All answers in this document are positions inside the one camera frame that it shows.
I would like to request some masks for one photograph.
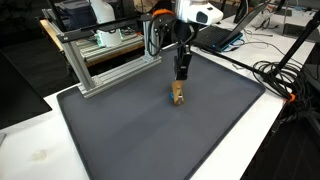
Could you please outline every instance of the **gray mat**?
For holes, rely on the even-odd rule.
[[[184,82],[185,104],[169,98],[173,56],[85,100],[77,88],[58,95],[91,179],[188,179],[265,91],[198,55]]]

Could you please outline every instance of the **metal extrusion frame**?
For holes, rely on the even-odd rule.
[[[102,74],[97,76],[91,77],[86,65],[85,59],[81,55],[81,52],[76,44],[75,41],[67,41],[62,42],[62,47],[65,51],[66,57],[73,67],[78,79],[80,80],[80,84],[78,85],[81,93],[83,94],[84,98],[90,98],[98,93],[119,84],[132,76],[135,76],[147,69],[150,69],[157,64],[161,63],[161,57],[158,55],[153,57],[147,51],[148,39],[148,26],[150,21],[144,21],[144,41],[145,41],[145,54],[142,57],[139,57],[131,62],[123,64],[117,68],[111,69],[106,71]],[[152,31],[151,38],[152,42],[159,47],[159,38],[156,34]],[[156,52],[154,46],[150,48],[152,53]]]

